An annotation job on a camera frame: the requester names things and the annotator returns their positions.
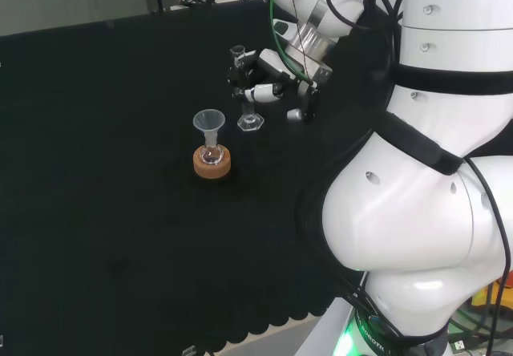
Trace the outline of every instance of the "glass funnel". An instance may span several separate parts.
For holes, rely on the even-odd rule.
[[[201,160],[209,165],[221,162],[224,153],[217,144],[217,131],[224,125],[224,114],[215,109],[202,110],[194,115],[192,124],[205,135],[205,145],[200,150]]]

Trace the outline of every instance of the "black tablecloth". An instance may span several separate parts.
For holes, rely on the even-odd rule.
[[[297,242],[293,206],[303,179],[385,101],[370,70],[385,45],[339,43],[314,123],[286,121],[291,95],[260,106],[265,125],[244,134],[228,49],[270,47],[267,14],[256,1],[0,41],[7,354],[218,350],[324,312],[333,281]],[[203,142],[192,117],[211,107],[226,115],[220,142],[233,161],[215,184],[192,169]],[[500,140],[493,152],[511,153]]]

